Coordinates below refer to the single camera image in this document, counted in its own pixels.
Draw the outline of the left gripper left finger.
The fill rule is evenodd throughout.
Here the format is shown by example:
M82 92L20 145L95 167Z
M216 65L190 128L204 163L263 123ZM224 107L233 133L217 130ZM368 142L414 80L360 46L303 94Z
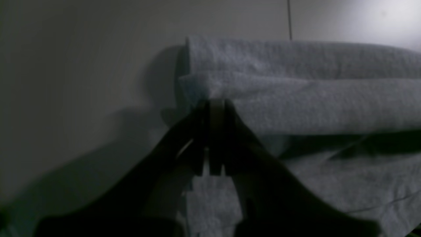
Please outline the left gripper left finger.
M66 215L42 219L35 237L184 237L180 196L203 169L209 102L201 101L104 195Z

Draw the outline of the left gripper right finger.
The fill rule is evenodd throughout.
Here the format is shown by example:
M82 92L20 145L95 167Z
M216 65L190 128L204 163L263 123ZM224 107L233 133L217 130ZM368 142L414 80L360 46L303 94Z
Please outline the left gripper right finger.
M227 154L243 213L236 237L378 237L372 220L351 217L326 204L272 156L224 101Z

